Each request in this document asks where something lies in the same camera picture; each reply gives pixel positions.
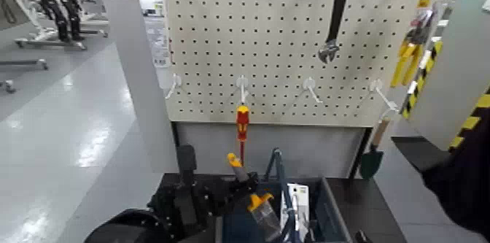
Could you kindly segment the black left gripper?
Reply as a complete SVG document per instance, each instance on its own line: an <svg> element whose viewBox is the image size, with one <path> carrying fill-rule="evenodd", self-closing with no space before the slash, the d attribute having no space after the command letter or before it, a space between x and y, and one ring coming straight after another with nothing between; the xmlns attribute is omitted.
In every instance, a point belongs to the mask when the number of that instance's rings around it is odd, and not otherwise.
<svg viewBox="0 0 490 243"><path fill-rule="evenodd" d="M241 173L235 194L233 177L163 177L148 203L172 239L187 239L208 229L212 220L226 215L249 214L250 193L257 191L257 172Z"/></svg>

